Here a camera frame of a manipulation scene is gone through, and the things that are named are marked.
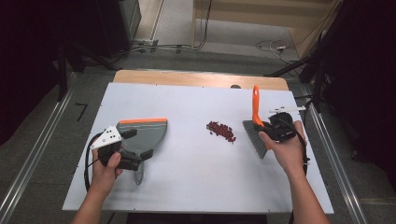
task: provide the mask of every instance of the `person's right hand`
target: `person's right hand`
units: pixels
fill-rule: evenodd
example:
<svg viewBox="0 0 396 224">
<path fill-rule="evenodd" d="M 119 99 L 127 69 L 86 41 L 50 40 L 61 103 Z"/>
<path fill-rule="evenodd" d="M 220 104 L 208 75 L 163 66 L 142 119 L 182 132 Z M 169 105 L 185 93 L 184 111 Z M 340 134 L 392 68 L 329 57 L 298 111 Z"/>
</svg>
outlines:
<svg viewBox="0 0 396 224">
<path fill-rule="evenodd" d="M 294 122 L 294 127 L 305 140 L 303 124 L 297 120 Z M 277 161 L 287 175 L 303 170 L 303 146 L 298 136 L 282 143 L 275 142 L 264 132 L 259 132 L 259 136 L 266 147 L 274 151 Z"/>
</svg>

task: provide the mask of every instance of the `metal rail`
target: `metal rail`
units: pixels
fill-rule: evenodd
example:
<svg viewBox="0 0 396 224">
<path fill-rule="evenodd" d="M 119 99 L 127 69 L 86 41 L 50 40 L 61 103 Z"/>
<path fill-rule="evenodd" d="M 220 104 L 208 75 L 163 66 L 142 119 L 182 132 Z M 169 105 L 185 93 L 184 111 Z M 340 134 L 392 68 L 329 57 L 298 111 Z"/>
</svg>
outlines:
<svg viewBox="0 0 396 224">
<path fill-rule="evenodd" d="M 311 94 L 310 90 L 304 86 L 303 92 L 306 95 Z M 332 143 L 332 139 L 330 138 L 330 135 L 326 129 L 326 125 L 323 121 L 321 114 L 318 114 L 313 106 L 310 107 L 309 112 L 317 127 L 320 139 L 326 151 L 327 157 L 329 158 L 330 165 L 332 166 L 332 170 L 334 171 L 334 175 L 337 179 L 340 190 L 343 193 L 343 197 L 349 210 L 349 214 L 353 220 L 353 223 L 368 223 L 367 218 L 364 215 L 363 210 L 361 209 L 361 204 L 358 197 L 356 196 L 355 190 L 353 189 L 353 186 L 350 183 L 349 178 L 347 177 L 347 172 L 344 169 L 344 166 L 341 163 L 340 159 L 338 158 L 337 151 L 335 150 L 334 144 Z"/>
<path fill-rule="evenodd" d="M 33 146 L 29 156 L 24 162 L 20 172 L 17 177 L 12 182 L 9 187 L 6 197 L 2 201 L 0 207 L 0 223 L 6 224 L 9 222 L 14 209 L 20 200 L 24 190 L 27 187 L 27 184 L 32 177 L 35 168 L 40 161 L 41 156 L 43 155 L 44 150 L 52 136 L 53 131 L 55 130 L 68 102 L 74 91 L 75 84 L 78 81 L 78 76 L 76 73 L 72 73 L 70 77 L 70 89 L 67 91 L 65 97 L 61 102 L 58 102 L 54 107 L 49 119 L 44 126 L 44 129 L 41 131 L 41 134 L 38 136 L 35 145 Z"/>
</svg>

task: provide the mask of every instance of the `orange brush handle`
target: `orange brush handle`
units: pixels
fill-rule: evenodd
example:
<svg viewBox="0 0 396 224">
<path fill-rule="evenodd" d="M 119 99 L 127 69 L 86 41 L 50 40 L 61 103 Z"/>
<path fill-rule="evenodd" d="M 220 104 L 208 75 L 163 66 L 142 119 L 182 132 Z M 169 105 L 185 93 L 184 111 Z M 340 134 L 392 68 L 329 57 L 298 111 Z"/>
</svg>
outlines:
<svg viewBox="0 0 396 224">
<path fill-rule="evenodd" d="M 255 124 L 258 124 L 264 127 L 262 120 L 259 117 L 259 101 L 260 101 L 260 90 L 258 86 L 254 86 L 253 88 L 253 115 L 252 120 Z"/>
</svg>

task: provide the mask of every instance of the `hand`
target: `hand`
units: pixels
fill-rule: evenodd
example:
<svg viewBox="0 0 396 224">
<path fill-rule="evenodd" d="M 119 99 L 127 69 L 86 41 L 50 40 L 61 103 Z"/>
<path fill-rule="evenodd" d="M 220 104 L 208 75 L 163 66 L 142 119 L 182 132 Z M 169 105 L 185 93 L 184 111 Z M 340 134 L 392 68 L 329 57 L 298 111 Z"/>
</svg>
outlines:
<svg viewBox="0 0 396 224">
<path fill-rule="evenodd" d="M 92 151 L 92 160 L 98 159 L 98 151 L 94 149 Z M 101 162 L 95 162 L 92 171 L 92 183 L 90 191 L 93 191 L 97 196 L 105 199 L 110 191 L 113 189 L 114 182 L 117 176 L 122 173 L 121 169 L 117 166 L 120 164 L 121 154 L 115 152 L 107 163 L 107 166 L 103 166 Z"/>
<path fill-rule="evenodd" d="M 303 124 L 297 120 L 294 122 L 294 127 L 305 140 Z M 275 142 L 264 132 L 259 132 L 259 136 L 267 148 L 274 151 L 277 162 L 279 162 L 287 175 L 303 170 L 303 146 L 298 136 L 282 143 Z"/>
</svg>

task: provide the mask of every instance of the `black curtain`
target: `black curtain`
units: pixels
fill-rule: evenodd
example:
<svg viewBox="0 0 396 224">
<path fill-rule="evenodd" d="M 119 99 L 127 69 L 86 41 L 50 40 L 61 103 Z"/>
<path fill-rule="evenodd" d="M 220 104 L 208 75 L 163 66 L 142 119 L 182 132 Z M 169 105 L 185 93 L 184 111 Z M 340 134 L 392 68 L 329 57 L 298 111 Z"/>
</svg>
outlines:
<svg viewBox="0 0 396 224">
<path fill-rule="evenodd" d="M 333 81 L 324 96 L 358 134 L 357 152 L 396 189 L 396 2 L 346 3 L 353 7 L 325 56 Z"/>
<path fill-rule="evenodd" d="M 57 84 L 56 41 L 37 1 L 0 7 L 0 145 Z"/>
</svg>

